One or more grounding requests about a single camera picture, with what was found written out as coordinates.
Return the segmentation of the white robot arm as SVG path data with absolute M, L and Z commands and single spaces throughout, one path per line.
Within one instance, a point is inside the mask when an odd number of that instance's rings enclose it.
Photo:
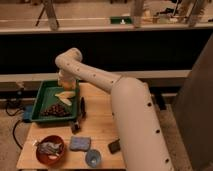
M 85 65 L 77 48 L 58 55 L 55 64 L 60 81 L 80 78 L 110 94 L 127 171 L 175 171 L 145 82 Z

